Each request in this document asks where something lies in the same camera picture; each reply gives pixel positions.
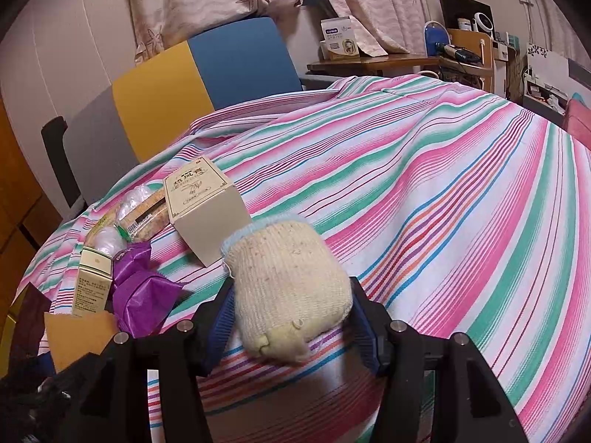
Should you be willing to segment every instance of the wall outlet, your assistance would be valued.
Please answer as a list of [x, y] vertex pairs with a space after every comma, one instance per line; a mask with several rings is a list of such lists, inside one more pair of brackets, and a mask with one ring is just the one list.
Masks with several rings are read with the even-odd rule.
[[533, 6], [534, 5], [534, 2], [531, 1], [531, 0], [519, 0], [519, 2], [521, 4], [526, 4], [526, 5], [529, 5], [529, 6]]

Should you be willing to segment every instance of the cardboard box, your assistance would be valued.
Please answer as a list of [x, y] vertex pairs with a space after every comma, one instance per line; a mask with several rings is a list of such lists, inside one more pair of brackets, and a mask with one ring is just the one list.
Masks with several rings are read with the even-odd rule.
[[234, 183], [209, 158], [200, 157], [164, 180], [170, 223], [209, 266], [223, 241], [251, 222]]
[[93, 248], [82, 248], [72, 315], [87, 316], [103, 311], [111, 283], [113, 283], [111, 258]]
[[106, 311], [82, 318], [45, 313], [45, 330], [55, 371], [62, 371], [87, 353], [100, 355], [119, 331], [117, 318]]
[[509, 50], [507, 48], [507, 45], [504, 45], [499, 42], [493, 42], [492, 50], [495, 60], [509, 61]]
[[355, 32], [348, 16], [322, 20], [320, 26], [331, 60], [359, 57]]

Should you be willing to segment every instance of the light blue sock cuff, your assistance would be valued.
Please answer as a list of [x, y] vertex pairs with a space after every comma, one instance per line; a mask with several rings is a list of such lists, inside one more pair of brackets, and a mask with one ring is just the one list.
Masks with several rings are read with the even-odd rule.
[[250, 234], [255, 233], [256, 231], [262, 230], [263, 228], [267, 228], [268, 226], [274, 225], [275, 223], [279, 223], [279, 222], [301, 222], [301, 223], [308, 223], [308, 221], [300, 216], [300, 215], [296, 215], [296, 214], [283, 214], [283, 215], [276, 215], [276, 216], [272, 216], [272, 217], [267, 217], [267, 218], [261, 218], [258, 219], [252, 223], [250, 223], [250, 225], [245, 226], [244, 228], [241, 228], [238, 231], [235, 231], [230, 237], [226, 238], [224, 240], [224, 242], [222, 243], [222, 247], [220, 248], [222, 255], [225, 257], [228, 252], [230, 251], [230, 248], [232, 246], [234, 246], [239, 240], [241, 240], [242, 238], [244, 238], [245, 236], [248, 236]]

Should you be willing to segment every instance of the wooden cabinet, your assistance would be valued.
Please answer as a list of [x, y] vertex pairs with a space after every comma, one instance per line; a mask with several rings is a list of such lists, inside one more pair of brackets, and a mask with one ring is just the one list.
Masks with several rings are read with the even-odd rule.
[[0, 336], [23, 273], [60, 220], [21, 153], [0, 99]]
[[447, 29], [451, 37], [451, 43], [458, 47], [470, 50], [482, 58], [482, 65], [491, 69], [491, 76], [484, 76], [483, 90], [487, 93], [495, 92], [495, 59], [492, 50], [492, 40], [487, 34], [481, 32], [468, 32], [465, 30]]

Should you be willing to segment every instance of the wooden door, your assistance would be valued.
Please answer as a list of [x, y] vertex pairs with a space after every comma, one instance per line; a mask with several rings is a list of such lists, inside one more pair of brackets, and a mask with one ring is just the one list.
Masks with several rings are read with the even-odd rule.
[[0, 99], [0, 337], [27, 266], [60, 220], [21, 153]]

